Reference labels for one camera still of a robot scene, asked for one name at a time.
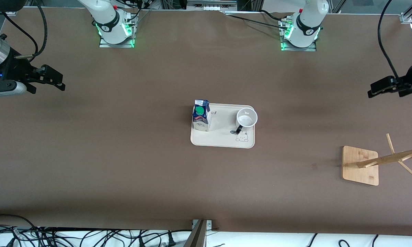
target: white mug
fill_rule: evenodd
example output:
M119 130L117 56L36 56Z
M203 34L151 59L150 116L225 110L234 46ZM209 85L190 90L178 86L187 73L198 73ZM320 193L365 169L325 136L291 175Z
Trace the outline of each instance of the white mug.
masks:
M258 114L255 110L252 108L242 108L236 114L236 133L239 134L242 130L246 131L247 128L254 126L257 121Z

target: tray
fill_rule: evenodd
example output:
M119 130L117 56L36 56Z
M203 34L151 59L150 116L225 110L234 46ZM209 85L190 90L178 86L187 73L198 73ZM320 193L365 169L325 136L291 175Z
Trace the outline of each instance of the tray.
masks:
M241 108L251 108L250 105L228 105L209 103L211 114L210 131L198 131L191 126L191 142L197 146L213 146L249 149L255 145L255 127L241 131L238 135L235 120Z

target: green bottle cap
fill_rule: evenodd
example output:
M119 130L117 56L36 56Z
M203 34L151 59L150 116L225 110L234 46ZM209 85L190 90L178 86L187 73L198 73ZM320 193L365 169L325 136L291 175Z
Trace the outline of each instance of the green bottle cap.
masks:
M204 110L203 107L197 106L197 107L195 108L195 112L196 112L198 115L203 115L203 114L205 113L205 110Z

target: wooden mug stand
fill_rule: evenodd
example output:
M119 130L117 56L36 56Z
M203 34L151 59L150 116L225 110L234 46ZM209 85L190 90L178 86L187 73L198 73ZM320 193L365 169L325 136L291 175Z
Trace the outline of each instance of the wooden mug stand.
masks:
M344 146L342 148L342 178L377 186L379 165L393 162L398 162L412 174L412 170L404 164L405 160L412 158L412 150L395 153L388 133L386 138L392 154L383 157L378 157L378 153L375 151Z

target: brown table surface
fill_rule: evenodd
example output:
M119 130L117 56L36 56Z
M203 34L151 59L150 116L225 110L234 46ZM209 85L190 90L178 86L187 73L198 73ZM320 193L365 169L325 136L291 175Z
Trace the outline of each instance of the brown table surface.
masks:
M277 29L215 11L152 11L134 49L99 48L86 9L45 13L47 47L33 65L62 72L66 91L39 84L35 95L0 97L0 213L45 226L212 219L223 231L412 235L412 175L399 164L380 167L379 186L341 178L344 145L387 155L390 133L396 151L412 149L412 95L366 94L391 74L379 16L328 15L317 52L287 52ZM36 8L13 19L41 46ZM33 52L10 23L3 32ZM382 39L404 75L409 25L386 16ZM197 98L253 106L255 146L191 144Z

